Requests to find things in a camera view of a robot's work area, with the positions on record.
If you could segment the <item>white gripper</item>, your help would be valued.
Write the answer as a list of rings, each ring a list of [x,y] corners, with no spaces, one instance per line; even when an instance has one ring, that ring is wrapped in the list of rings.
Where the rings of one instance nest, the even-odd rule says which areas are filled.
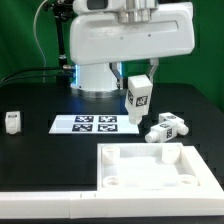
[[[71,60],[78,65],[110,63],[119,89],[124,88],[120,62],[150,59],[147,76],[153,81],[158,58],[189,54],[195,46],[190,2],[108,2],[97,9],[75,2],[73,10]]]

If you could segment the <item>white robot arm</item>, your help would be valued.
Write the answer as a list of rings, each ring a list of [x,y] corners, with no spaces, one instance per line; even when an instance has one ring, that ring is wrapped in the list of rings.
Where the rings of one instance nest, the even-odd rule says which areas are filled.
[[[193,4],[158,0],[74,0],[71,87],[87,97],[110,97],[125,87],[120,64],[185,55],[195,46]]]

